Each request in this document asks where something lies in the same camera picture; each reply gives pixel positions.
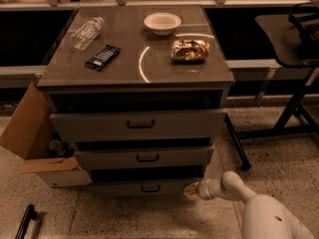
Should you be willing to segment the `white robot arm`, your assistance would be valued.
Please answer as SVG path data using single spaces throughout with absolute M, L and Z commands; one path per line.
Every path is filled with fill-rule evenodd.
M 184 188 L 183 194 L 190 199 L 241 201 L 244 204 L 242 239 L 315 239 L 281 202 L 269 195 L 257 194 L 233 171 L 224 172 L 220 179 L 193 182 Z

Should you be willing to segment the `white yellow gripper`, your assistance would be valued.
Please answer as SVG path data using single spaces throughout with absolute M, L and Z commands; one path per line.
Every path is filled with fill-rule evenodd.
M 193 182 L 183 189 L 183 194 L 190 199 L 211 200 L 221 193 L 218 179 L 203 179 Z

